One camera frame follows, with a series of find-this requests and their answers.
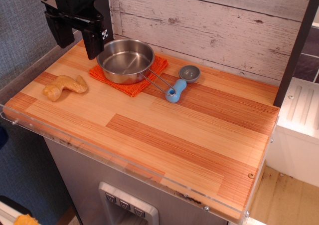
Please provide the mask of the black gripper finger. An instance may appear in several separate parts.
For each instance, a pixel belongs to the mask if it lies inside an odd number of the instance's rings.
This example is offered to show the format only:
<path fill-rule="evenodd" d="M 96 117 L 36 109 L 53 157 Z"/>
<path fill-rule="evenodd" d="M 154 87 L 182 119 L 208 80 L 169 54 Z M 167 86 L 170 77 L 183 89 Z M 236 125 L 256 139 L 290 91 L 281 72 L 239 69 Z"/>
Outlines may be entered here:
<path fill-rule="evenodd" d="M 56 43 L 61 48 L 65 48 L 75 41 L 72 27 L 67 25 L 61 17 L 46 11 L 45 18 Z"/>
<path fill-rule="evenodd" d="M 84 45 L 89 60 L 96 58 L 104 50 L 104 40 L 108 37 L 108 31 L 89 31 L 82 32 Z"/>

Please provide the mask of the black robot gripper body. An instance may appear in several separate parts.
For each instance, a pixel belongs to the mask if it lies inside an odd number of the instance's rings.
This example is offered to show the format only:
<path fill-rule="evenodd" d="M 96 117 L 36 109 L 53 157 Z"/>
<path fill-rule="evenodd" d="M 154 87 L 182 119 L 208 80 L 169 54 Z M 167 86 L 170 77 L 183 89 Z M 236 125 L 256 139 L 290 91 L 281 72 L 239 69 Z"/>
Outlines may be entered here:
<path fill-rule="evenodd" d="M 66 29 L 102 31 L 104 16 L 95 8 L 96 0 L 41 0 L 51 31 Z"/>

